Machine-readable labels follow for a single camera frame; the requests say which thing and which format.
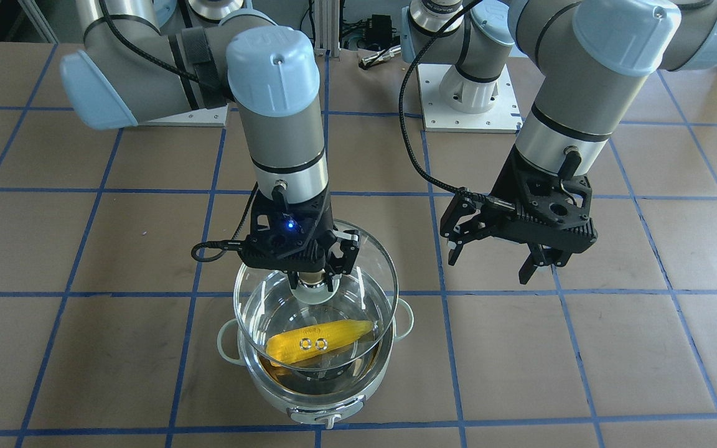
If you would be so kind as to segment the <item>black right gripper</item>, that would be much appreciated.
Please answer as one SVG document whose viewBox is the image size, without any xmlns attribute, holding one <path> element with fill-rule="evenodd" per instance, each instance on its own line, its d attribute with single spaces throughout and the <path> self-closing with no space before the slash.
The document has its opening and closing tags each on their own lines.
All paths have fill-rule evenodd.
<svg viewBox="0 0 717 448">
<path fill-rule="evenodd" d="M 270 198 L 253 193 L 250 231 L 237 246 L 241 260 L 251 268 L 288 273 L 324 271 L 328 292 L 335 292 L 339 276 L 355 266 L 360 236 L 336 229 L 330 188 L 299 203 L 287 202 L 279 188 Z"/>
</svg>

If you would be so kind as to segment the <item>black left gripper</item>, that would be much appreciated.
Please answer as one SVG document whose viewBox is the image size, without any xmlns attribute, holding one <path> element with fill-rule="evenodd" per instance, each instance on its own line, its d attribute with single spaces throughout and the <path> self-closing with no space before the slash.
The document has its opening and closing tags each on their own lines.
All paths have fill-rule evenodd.
<svg viewBox="0 0 717 448">
<path fill-rule="evenodd" d="M 577 147 L 563 148 L 553 175 L 513 147 L 489 195 L 461 188 L 442 215 L 448 264 L 455 266 L 464 245 L 487 237 L 527 244 L 530 253 L 518 270 L 520 284 L 527 284 L 538 268 L 565 266 L 572 253 L 588 250 L 598 233 L 589 179 L 579 173 L 582 160 Z"/>
</svg>

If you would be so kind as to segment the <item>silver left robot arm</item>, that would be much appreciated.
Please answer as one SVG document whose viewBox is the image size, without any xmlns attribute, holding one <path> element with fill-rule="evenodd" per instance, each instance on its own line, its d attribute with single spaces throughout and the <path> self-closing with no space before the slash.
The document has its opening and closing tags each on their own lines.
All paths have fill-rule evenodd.
<svg viewBox="0 0 717 448">
<path fill-rule="evenodd" d="M 402 11 L 404 60 L 446 63 L 441 96 L 483 113 L 512 47 L 543 75 L 530 113 L 486 195 L 418 173 L 453 194 L 441 217 L 448 262 L 469 242 L 526 244 L 526 284 L 597 241 L 588 171 L 646 82 L 717 65 L 717 1 L 412 1 Z"/>
</svg>

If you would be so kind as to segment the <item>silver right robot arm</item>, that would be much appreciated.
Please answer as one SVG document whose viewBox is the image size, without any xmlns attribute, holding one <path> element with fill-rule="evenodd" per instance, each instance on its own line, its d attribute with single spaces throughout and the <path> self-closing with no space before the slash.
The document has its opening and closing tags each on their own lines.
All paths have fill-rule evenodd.
<svg viewBox="0 0 717 448">
<path fill-rule="evenodd" d="M 216 27 L 162 35 L 151 1 L 78 1 L 85 48 L 60 63 L 88 127 L 117 129 L 230 103 L 256 175 L 244 240 L 200 242 L 245 266 L 287 275 L 303 300 L 326 301 L 355 266 L 356 231 L 331 213 L 314 49 L 304 33 L 237 2 Z"/>
</svg>

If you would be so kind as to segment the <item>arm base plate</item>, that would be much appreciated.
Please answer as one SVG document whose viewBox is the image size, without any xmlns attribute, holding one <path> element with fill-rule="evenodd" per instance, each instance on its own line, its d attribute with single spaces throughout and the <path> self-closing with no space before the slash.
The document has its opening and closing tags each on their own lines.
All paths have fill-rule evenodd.
<svg viewBox="0 0 717 448">
<path fill-rule="evenodd" d="M 507 66 L 490 83 L 468 80 L 452 65 L 421 63 L 416 72 L 424 130 L 504 134 L 520 130 L 523 119 Z"/>
<path fill-rule="evenodd" d="M 208 110 L 190 110 L 184 105 L 152 105 L 145 111 L 136 113 L 139 126 L 177 126 L 177 127 L 203 127 L 222 128 L 227 122 L 230 105 Z"/>
</svg>

